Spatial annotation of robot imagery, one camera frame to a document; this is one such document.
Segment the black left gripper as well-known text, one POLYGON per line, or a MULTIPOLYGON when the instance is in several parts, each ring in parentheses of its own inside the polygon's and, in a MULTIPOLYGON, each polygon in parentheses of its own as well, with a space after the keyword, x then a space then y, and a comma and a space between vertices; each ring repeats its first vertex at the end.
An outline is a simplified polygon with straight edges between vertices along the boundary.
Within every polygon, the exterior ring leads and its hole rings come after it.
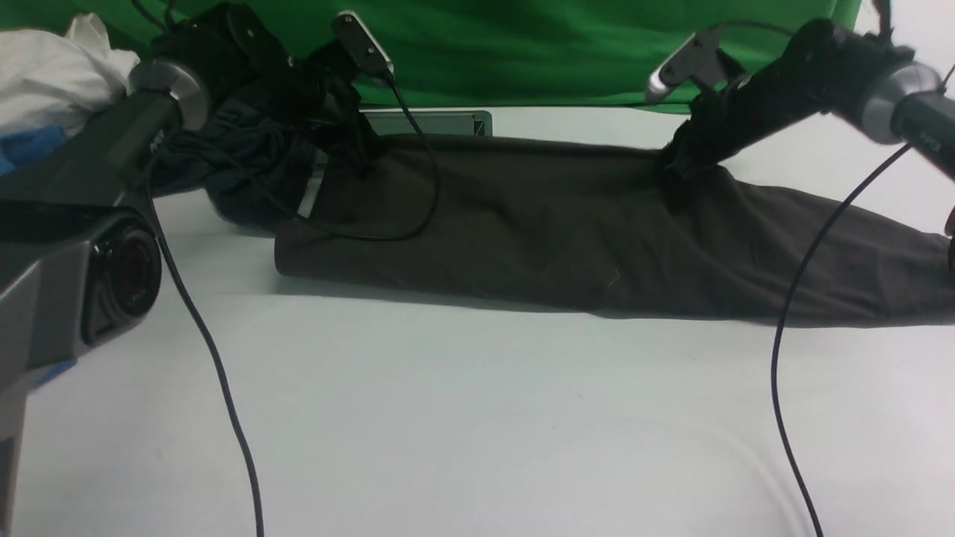
POLYGON ((155 57, 191 68, 213 105, 234 98, 287 126, 328 156, 373 157, 373 129, 354 88, 359 67, 339 40, 293 57, 248 4, 221 2, 173 22, 155 57))

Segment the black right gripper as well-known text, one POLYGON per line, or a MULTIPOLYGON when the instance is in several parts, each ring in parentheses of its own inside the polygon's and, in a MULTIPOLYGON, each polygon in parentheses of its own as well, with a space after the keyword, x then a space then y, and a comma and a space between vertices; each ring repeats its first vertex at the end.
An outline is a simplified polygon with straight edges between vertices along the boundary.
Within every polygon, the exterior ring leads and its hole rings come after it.
POLYGON ((814 19, 761 70, 747 71, 721 45, 719 52, 729 78, 715 91, 698 89, 689 119, 661 152, 660 167, 675 179, 688 180, 816 113, 833 113, 876 143, 900 139, 892 117, 915 67, 906 45, 814 19))

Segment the gray left robot arm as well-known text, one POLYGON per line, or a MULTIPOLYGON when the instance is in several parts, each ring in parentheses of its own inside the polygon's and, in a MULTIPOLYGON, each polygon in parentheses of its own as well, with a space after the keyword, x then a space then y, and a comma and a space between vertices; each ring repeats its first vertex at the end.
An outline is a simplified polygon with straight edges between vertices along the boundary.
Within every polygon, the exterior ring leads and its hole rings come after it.
POLYGON ((351 82, 389 58, 356 13, 309 57, 284 51, 247 4, 169 21, 120 99, 50 156, 2 177, 2 534, 11 528, 26 400, 50 370, 129 332, 163 281, 149 180, 161 150, 233 92, 320 143, 361 140, 351 82))

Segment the gray right robot arm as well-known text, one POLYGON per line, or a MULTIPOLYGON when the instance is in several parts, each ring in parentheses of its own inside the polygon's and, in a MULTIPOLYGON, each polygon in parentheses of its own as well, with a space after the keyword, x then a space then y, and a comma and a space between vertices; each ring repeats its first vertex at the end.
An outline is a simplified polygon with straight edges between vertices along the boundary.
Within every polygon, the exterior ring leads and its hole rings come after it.
POLYGON ((815 19, 781 56, 748 72, 720 46, 718 25, 693 34, 649 76, 645 99, 699 91, 664 152, 679 181, 816 113, 832 113, 877 144, 905 143, 953 176, 953 101, 942 76, 890 38, 815 19))

